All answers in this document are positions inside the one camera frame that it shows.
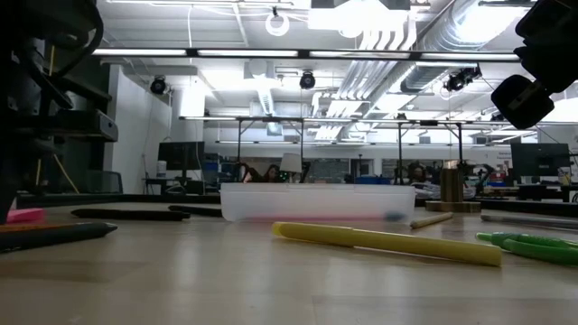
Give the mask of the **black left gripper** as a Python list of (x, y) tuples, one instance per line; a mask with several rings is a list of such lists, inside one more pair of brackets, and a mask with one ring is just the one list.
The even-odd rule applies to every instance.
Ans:
[(100, 111), (61, 111), (37, 116), (42, 88), (33, 75), (42, 66), (33, 58), (1, 54), (1, 151), (3, 152), (3, 221), (13, 206), (25, 175), (37, 160), (57, 149), (54, 137), (115, 142), (116, 123)]

